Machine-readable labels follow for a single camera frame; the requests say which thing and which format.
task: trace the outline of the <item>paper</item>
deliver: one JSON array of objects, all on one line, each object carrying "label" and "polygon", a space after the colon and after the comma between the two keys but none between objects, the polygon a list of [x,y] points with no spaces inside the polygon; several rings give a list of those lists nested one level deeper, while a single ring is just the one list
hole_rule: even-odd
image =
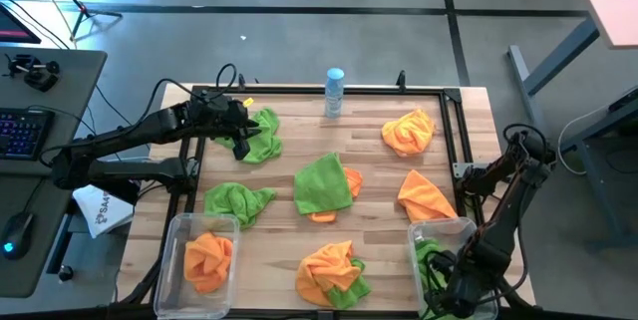
[{"label": "paper", "polygon": [[73,199],[87,220],[94,239],[133,220],[133,206],[98,187],[87,185],[73,191]]}]

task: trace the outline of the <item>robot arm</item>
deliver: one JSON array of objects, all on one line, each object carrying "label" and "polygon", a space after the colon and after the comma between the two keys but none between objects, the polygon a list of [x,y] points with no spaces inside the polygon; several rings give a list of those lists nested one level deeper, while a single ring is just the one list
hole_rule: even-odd
[{"label": "robot arm", "polygon": [[547,148],[544,139],[541,142],[527,131],[515,133],[507,141],[501,158],[486,168],[468,168],[457,183],[465,196],[488,196],[500,180],[513,173],[491,219],[477,229],[459,253],[435,255],[426,264],[441,271],[448,283],[445,289],[429,289],[426,296],[435,315],[468,318],[487,302],[481,299],[491,291],[500,289],[503,296],[513,292],[503,276],[514,251],[514,234],[536,191],[553,170],[555,152]]},{"label": "robot arm", "polygon": [[53,158],[53,183],[62,189],[93,184],[135,204],[138,186],[130,180],[156,180],[170,192],[193,187],[190,166],[174,158],[161,162],[105,162],[98,158],[148,143],[164,145],[184,138],[217,137],[234,141],[233,153],[242,160],[247,139],[259,134],[258,123],[248,118],[241,102],[216,94],[193,98],[159,110],[126,128],[72,141]]}]

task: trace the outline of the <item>backlit keyboard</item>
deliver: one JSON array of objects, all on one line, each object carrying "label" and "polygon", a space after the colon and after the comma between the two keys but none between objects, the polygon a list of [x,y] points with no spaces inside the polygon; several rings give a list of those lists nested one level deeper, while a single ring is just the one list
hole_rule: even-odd
[{"label": "backlit keyboard", "polygon": [[50,111],[0,109],[0,159],[35,160],[53,117]]}]

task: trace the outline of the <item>gray floor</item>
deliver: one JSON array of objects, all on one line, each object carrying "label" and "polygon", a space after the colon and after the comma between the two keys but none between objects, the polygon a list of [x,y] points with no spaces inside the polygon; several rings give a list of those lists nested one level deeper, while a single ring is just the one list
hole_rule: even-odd
[{"label": "gray floor", "polygon": [[[85,0],[154,5],[267,5],[443,7],[443,0]],[[467,9],[583,10],[583,0],[455,0]],[[26,4],[56,33],[64,26],[49,4]],[[109,54],[100,86],[130,119],[142,111],[150,90],[162,77],[181,82],[211,82],[219,66],[234,62],[248,80],[264,83],[320,83],[325,70],[340,66],[349,83],[392,84],[406,70],[411,85],[459,84],[450,31],[441,16],[362,15],[211,15],[126,14],[79,47]],[[496,126],[526,122],[517,88],[504,56],[506,47],[521,47],[529,68],[537,65],[572,30],[577,18],[460,17],[460,33],[473,86],[487,87]],[[83,25],[81,34],[90,30]],[[596,41],[538,94],[556,139],[571,119],[612,101],[636,85],[636,51],[609,51]],[[121,123],[97,94],[91,100],[101,131]],[[570,132],[592,120],[576,125]],[[143,156],[138,149],[126,156]],[[636,318],[633,294],[638,249],[585,251],[584,242],[607,235],[600,210],[586,179],[559,166],[530,207],[524,239],[538,304],[556,311]],[[58,284],[43,275],[36,295],[1,299],[0,313],[108,303],[124,239],[74,236],[66,262],[82,269],[73,284]]]}]

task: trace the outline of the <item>plastic container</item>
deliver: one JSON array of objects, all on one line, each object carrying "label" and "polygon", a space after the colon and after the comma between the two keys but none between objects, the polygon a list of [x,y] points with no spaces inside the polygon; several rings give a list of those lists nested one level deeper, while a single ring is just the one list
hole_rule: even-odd
[{"label": "plastic container", "polygon": [[[412,269],[414,271],[417,296],[419,298],[420,317],[428,310],[428,304],[423,298],[424,289],[419,274],[415,244],[420,239],[435,239],[443,250],[457,253],[475,230],[477,230],[477,225],[466,217],[425,220],[413,223],[408,228],[408,246],[410,247],[410,258],[412,260]],[[494,300],[477,307],[477,311],[472,318],[475,320],[493,320],[496,318],[496,315],[498,315],[498,305]]]},{"label": "plastic container", "polygon": [[326,81],[326,117],[328,118],[341,116],[344,76],[345,73],[341,69],[328,70],[328,81]]},{"label": "plastic container", "polygon": [[[198,294],[183,278],[183,256],[187,241],[212,232],[232,241],[232,259],[224,285],[208,294]],[[239,248],[239,221],[233,215],[184,213],[170,221],[161,258],[154,311],[158,319],[220,319],[234,298],[235,264]]]}]

